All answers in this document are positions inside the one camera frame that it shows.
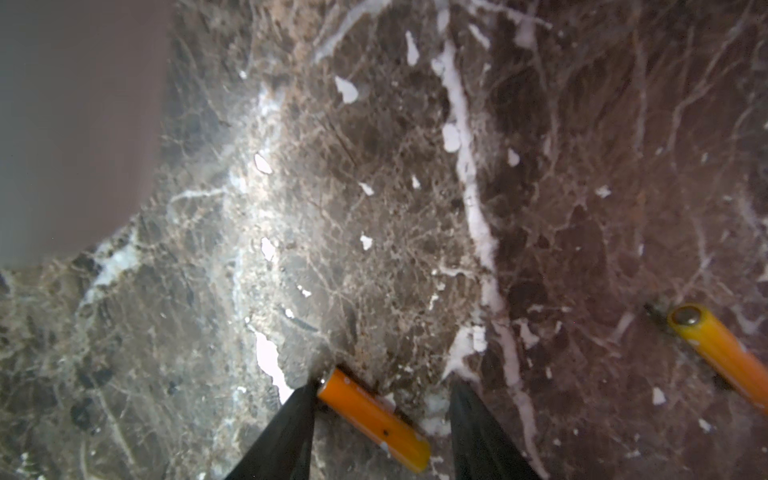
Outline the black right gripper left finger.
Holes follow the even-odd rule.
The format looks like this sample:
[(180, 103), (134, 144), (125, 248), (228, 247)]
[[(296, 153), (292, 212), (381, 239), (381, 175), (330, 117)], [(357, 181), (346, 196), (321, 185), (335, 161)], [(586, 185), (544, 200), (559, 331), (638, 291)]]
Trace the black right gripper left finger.
[(310, 478), (318, 382), (295, 390), (226, 480)]

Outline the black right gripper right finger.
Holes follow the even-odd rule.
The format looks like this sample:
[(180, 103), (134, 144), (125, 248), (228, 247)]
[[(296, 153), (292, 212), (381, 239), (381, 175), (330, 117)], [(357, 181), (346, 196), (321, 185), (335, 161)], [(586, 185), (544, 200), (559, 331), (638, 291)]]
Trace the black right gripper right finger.
[(456, 479), (540, 479), (464, 380), (452, 382), (449, 420)]

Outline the orange battery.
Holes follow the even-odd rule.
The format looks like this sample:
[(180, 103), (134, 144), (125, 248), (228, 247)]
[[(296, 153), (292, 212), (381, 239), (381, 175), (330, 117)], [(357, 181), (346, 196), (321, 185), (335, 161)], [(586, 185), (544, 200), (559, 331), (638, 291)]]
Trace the orange battery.
[(729, 385), (767, 414), (767, 366), (711, 310), (682, 304), (669, 311), (667, 323)]
[(320, 382), (318, 399), (414, 473), (426, 470), (429, 442), (339, 368)]

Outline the white remote control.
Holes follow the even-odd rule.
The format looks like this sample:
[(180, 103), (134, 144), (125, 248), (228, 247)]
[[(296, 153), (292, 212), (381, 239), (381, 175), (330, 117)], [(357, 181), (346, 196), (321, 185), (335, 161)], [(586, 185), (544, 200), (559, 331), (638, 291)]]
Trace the white remote control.
[(1, 5), (1, 263), (76, 253), (147, 198), (159, 157), (168, 1)]

